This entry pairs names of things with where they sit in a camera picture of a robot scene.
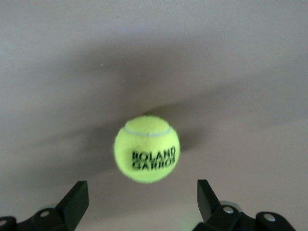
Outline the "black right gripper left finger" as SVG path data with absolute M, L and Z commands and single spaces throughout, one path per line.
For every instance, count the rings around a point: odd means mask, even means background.
M 88 183 L 78 181 L 55 207 L 44 208 L 23 222 L 12 216 L 1 217 L 0 230 L 74 231 L 88 206 Z

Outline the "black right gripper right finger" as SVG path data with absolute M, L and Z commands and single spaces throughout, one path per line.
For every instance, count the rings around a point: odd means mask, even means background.
M 197 181 L 197 203 L 203 222 L 195 231 L 294 231 L 282 215 L 259 212 L 251 218 L 232 205 L 222 204 L 207 180 Z

